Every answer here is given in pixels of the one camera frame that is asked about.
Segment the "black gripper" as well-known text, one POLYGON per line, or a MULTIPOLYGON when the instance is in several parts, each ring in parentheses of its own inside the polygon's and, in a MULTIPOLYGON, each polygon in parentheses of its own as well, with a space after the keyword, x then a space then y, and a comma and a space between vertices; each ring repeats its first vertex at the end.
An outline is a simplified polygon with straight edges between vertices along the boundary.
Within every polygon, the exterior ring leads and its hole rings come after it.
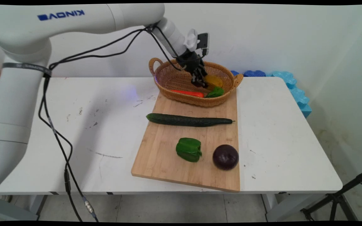
POLYGON ((206 81, 207 72, 205 65, 200 55, 196 52, 186 51, 176 57, 176 62, 180 65, 181 71, 186 71, 191 74, 191 83, 196 87, 201 87, 200 80, 203 88, 207 88, 206 81))

